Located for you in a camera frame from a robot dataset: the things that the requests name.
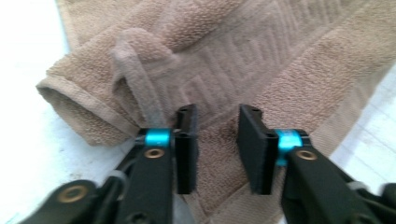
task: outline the folded towel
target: folded towel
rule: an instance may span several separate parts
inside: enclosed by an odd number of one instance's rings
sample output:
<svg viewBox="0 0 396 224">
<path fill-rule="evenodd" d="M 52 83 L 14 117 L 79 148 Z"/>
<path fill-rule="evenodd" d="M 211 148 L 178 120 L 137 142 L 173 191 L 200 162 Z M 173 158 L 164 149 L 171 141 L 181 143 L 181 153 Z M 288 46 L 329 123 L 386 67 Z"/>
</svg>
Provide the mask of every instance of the folded towel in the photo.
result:
<svg viewBox="0 0 396 224">
<path fill-rule="evenodd" d="M 198 104 L 198 189 L 185 197 L 197 222 L 273 223 L 282 172 L 275 195 L 250 195 L 237 105 L 263 109 L 270 127 L 309 131 L 331 153 L 396 59 L 395 11 L 391 0 L 141 1 L 37 87 L 92 145 Z"/>
</svg>

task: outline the blue ring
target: blue ring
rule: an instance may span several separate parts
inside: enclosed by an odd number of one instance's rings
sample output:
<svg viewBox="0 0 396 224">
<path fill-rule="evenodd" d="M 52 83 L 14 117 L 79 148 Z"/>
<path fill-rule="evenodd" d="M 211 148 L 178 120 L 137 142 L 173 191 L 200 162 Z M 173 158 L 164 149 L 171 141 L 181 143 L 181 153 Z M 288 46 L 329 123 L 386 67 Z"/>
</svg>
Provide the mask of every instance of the blue ring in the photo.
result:
<svg viewBox="0 0 396 224">
<path fill-rule="evenodd" d="M 286 166 L 288 161 L 286 160 L 286 154 L 292 151 L 295 147 L 302 147 L 303 140 L 297 131 L 293 129 L 275 129 L 275 132 L 279 136 L 278 156 L 276 165 Z"/>
<path fill-rule="evenodd" d="M 170 139 L 170 129 L 148 129 L 145 143 L 147 147 L 169 147 Z"/>
</svg>

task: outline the terry cloth towel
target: terry cloth towel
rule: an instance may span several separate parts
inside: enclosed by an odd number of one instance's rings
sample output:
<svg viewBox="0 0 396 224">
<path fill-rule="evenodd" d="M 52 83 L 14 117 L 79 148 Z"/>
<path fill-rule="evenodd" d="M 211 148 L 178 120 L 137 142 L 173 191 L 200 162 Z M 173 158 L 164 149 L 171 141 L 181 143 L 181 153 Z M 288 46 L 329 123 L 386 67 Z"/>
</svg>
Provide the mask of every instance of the terry cloth towel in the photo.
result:
<svg viewBox="0 0 396 224">
<path fill-rule="evenodd" d="M 329 155 L 396 59 L 391 0 L 141 1 L 126 19 L 57 62 L 40 93 L 90 144 L 200 112 L 197 223 L 273 223 L 272 196 L 253 196 L 235 145 L 237 106 L 271 128 L 311 133 Z"/>
</svg>

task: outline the white floor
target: white floor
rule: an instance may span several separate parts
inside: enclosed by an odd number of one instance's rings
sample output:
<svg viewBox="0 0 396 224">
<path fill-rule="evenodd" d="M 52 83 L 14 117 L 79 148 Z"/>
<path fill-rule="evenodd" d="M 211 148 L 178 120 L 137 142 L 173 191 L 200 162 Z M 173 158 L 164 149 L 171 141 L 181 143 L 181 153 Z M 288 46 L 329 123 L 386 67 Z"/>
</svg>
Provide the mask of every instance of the white floor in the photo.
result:
<svg viewBox="0 0 396 224">
<path fill-rule="evenodd" d="M 17 223 L 63 183 L 101 183 L 130 148 L 90 147 L 37 93 L 68 51 L 54 0 L 0 4 L 0 223 Z M 332 160 L 374 192 L 396 182 L 396 68 L 381 83 Z"/>
</svg>

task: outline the brass screw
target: brass screw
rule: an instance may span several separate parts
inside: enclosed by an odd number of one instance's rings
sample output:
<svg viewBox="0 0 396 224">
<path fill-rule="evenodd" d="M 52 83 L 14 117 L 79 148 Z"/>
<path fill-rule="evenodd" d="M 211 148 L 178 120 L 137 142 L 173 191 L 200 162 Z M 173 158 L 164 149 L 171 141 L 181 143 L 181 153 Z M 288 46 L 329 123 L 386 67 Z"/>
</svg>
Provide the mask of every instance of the brass screw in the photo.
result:
<svg viewBox="0 0 396 224">
<path fill-rule="evenodd" d="M 72 186 L 70 188 L 64 189 L 58 195 L 58 201 L 61 203 L 73 203 L 87 195 L 88 190 L 82 185 Z"/>
<path fill-rule="evenodd" d="M 162 149 L 159 148 L 153 148 L 150 150 L 147 150 L 145 152 L 145 157 L 149 158 L 149 159 L 157 159 L 162 157 L 165 154 L 165 152 Z"/>
<path fill-rule="evenodd" d="M 314 153 L 307 150 L 299 150 L 296 152 L 297 156 L 307 161 L 314 161 L 318 158 Z"/>
</svg>

